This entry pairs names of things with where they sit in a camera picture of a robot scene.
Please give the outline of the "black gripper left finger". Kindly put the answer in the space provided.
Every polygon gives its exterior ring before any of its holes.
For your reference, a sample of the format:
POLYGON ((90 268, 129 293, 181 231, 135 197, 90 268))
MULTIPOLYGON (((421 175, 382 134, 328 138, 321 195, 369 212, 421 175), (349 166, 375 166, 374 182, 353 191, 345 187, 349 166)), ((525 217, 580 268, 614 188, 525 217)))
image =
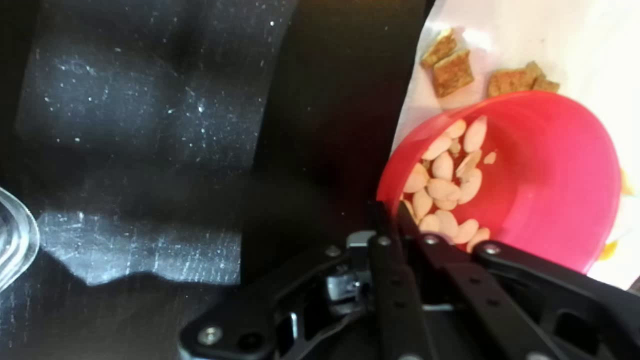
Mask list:
POLYGON ((382 203, 371 205, 371 221, 375 226, 375 245, 386 248, 395 246, 397 235, 382 203))

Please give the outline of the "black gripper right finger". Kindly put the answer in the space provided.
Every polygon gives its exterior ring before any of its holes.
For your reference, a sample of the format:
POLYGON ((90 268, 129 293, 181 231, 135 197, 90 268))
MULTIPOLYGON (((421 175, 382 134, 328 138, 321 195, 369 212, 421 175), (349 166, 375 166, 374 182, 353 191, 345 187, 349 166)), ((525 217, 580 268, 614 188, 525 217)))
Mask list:
POLYGON ((397 233, 403 243, 414 245, 420 239, 420 231, 405 207, 399 207, 395 212, 397 233))

